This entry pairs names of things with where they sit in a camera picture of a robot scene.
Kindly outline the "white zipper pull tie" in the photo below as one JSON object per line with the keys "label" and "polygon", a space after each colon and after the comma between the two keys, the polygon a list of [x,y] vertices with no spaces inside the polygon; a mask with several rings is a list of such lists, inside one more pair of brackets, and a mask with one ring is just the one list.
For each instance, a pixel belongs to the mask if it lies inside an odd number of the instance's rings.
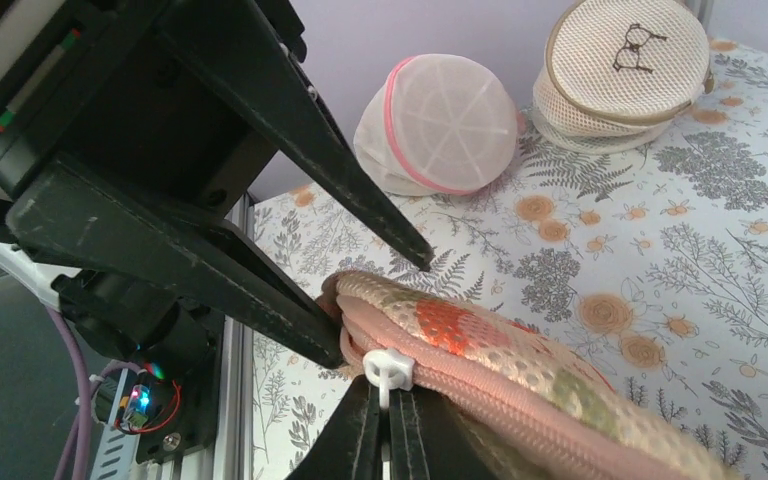
{"label": "white zipper pull tie", "polygon": [[378,404],[382,411],[389,409],[393,390],[412,390],[414,367],[415,360],[395,348],[375,349],[364,355],[364,374],[378,389]]}

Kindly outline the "aluminium front rail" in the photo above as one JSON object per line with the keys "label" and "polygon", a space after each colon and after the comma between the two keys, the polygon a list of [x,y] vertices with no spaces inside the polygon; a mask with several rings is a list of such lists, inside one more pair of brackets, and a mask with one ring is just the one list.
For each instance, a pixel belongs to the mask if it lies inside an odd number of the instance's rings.
{"label": "aluminium front rail", "polygon": [[248,479],[251,333],[181,298],[162,323],[162,365],[104,369],[91,479]]}

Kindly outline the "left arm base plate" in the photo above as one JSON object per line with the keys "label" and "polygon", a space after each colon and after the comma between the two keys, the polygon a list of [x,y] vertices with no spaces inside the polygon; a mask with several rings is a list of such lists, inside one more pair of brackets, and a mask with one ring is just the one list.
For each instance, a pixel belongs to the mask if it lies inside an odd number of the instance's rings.
{"label": "left arm base plate", "polygon": [[164,463],[214,443],[220,380],[215,354],[178,376],[155,363],[113,361],[89,378],[93,419],[137,441],[137,464]]}

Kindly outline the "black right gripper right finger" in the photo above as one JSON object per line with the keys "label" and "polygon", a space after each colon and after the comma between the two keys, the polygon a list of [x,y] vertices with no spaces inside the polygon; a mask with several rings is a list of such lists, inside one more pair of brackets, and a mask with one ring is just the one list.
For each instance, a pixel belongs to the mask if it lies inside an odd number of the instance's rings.
{"label": "black right gripper right finger", "polygon": [[493,479],[442,395],[394,390],[389,406],[389,477],[398,480]]}

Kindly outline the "beige round mesh laundry bag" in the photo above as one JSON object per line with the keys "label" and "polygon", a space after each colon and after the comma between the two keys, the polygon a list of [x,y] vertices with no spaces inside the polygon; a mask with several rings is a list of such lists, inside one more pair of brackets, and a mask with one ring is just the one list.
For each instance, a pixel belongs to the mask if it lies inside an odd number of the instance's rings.
{"label": "beige round mesh laundry bag", "polygon": [[634,149],[710,91],[710,63],[704,27],[679,1],[579,1],[547,39],[530,118],[566,150]]}

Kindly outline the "floral peach mesh laundry bag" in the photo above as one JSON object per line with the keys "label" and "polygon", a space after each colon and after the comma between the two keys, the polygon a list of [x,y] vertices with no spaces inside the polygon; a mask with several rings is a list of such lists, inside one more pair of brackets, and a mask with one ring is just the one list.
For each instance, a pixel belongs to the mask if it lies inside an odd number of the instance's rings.
{"label": "floral peach mesh laundry bag", "polygon": [[505,478],[738,477],[567,347],[495,312],[359,270],[328,277],[319,301],[341,320],[350,365],[364,372],[375,349],[413,358],[413,388],[450,401]]}

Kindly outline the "white pink-trimmed mesh laundry bag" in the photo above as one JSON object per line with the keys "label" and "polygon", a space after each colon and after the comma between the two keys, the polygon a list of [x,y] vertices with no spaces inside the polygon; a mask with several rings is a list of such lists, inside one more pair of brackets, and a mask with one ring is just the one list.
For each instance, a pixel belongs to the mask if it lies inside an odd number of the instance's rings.
{"label": "white pink-trimmed mesh laundry bag", "polygon": [[422,54],[389,72],[353,145],[364,172],[401,196],[469,195],[512,163],[524,119],[501,81],[466,57]]}

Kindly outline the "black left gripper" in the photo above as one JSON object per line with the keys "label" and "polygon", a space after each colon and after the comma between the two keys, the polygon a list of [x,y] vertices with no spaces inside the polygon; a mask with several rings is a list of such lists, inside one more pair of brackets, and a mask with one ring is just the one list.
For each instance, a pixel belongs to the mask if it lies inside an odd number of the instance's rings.
{"label": "black left gripper", "polygon": [[360,168],[303,71],[304,31],[288,1],[0,1],[0,219],[23,247],[342,366],[338,323],[198,209],[227,212],[280,150],[429,269],[432,247]]}

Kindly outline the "floral patterned table mat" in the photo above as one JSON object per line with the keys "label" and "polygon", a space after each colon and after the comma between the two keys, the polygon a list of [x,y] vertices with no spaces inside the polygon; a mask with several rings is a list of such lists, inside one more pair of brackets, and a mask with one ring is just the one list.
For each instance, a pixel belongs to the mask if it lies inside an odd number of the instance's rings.
{"label": "floral patterned table mat", "polygon": [[427,272],[316,186],[257,204],[254,240],[310,294],[363,269],[523,323],[768,479],[768,54],[712,48],[714,91],[652,143],[586,156],[528,130],[477,195],[400,198]]}

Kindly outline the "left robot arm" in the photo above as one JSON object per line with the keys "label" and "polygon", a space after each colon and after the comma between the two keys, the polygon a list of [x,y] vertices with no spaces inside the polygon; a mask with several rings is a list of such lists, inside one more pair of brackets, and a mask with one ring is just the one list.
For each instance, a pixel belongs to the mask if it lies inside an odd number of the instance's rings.
{"label": "left robot arm", "polygon": [[216,432],[220,319],[315,363],[322,308],[227,215],[277,153],[420,269],[433,250],[360,168],[302,69],[288,1],[0,1],[0,267],[161,386],[140,461]]}

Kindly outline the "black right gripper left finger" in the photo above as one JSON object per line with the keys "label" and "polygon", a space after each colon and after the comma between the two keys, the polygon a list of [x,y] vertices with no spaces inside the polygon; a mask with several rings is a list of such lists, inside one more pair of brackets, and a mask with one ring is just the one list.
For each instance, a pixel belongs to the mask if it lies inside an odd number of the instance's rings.
{"label": "black right gripper left finger", "polygon": [[378,389],[359,376],[287,480],[381,480],[381,445]]}

